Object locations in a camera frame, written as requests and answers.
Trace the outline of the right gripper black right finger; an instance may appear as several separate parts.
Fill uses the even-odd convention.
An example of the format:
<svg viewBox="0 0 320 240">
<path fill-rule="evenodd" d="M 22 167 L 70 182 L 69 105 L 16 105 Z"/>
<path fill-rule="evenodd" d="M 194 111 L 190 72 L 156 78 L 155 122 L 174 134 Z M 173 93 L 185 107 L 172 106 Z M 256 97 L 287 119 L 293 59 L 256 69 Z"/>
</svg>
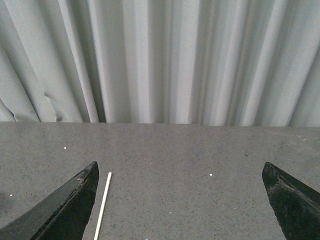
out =
<svg viewBox="0 0 320 240">
<path fill-rule="evenodd" d="M 282 233 L 287 240 L 320 238 L 320 193 L 270 162 L 262 180 Z"/>
</svg>

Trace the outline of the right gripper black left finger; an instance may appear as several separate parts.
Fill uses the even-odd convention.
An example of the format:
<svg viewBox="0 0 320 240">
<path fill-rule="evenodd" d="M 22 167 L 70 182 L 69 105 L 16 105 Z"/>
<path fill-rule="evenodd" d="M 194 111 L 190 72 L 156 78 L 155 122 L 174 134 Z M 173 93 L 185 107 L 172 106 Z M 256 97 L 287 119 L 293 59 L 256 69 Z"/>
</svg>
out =
<svg viewBox="0 0 320 240">
<path fill-rule="evenodd" d="M 0 230 L 2 240 L 81 240 L 98 187 L 92 162 L 44 200 Z"/>
</svg>

